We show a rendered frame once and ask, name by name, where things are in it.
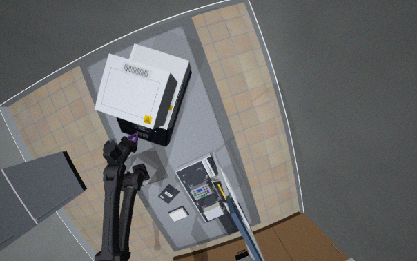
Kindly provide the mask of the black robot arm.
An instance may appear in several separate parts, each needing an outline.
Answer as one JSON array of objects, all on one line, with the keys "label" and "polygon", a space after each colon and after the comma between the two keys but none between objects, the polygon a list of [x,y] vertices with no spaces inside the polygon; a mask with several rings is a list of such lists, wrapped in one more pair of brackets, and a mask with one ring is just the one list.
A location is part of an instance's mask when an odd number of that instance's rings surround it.
[{"label": "black robot arm", "polygon": [[[128,157],[122,150],[126,144],[121,141],[117,145],[114,139],[104,144],[103,157],[108,163],[103,172],[104,220],[101,251],[95,255],[95,261],[128,261],[130,258],[129,235],[135,196],[143,181],[150,177],[144,164],[133,166],[133,173],[124,174]],[[121,191],[124,196],[119,216]]]}]

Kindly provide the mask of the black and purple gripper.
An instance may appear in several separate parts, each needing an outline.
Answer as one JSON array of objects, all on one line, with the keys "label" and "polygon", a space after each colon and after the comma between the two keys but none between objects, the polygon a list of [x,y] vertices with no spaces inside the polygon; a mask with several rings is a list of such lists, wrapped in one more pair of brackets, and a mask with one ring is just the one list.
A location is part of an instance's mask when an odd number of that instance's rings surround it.
[{"label": "black and purple gripper", "polygon": [[[134,140],[132,140],[132,138],[134,138],[135,136],[136,136],[136,138]],[[139,133],[135,133],[131,136],[128,136],[128,137],[123,136],[121,138],[122,142],[127,143],[122,150],[122,153],[127,155],[127,157],[130,155],[131,152],[134,152],[134,153],[136,152],[137,143],[138,143],[138,136],[139,136]]]}]

